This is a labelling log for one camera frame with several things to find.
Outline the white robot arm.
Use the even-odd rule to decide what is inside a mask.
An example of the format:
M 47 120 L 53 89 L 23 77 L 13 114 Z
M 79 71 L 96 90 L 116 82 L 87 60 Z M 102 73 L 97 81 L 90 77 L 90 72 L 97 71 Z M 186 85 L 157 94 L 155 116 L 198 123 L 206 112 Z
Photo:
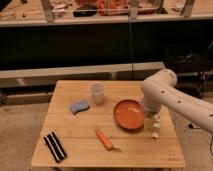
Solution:
M 144 114 L 156 115 L 164 105 L 213 135 L 213 104 L 177 90 L 176 84 L 177 76 L 170 69 L 162 69 L 143 80 Z

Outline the white gripper finger tip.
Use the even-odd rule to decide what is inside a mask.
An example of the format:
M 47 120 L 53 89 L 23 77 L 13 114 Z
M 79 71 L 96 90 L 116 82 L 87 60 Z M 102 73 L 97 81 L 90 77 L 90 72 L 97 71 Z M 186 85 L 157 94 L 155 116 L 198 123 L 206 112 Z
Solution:
M 153 132 L 152 133 L 152 138 L 153 139 L 158 139 L 159 138 L 159 134 L 157 132 Z

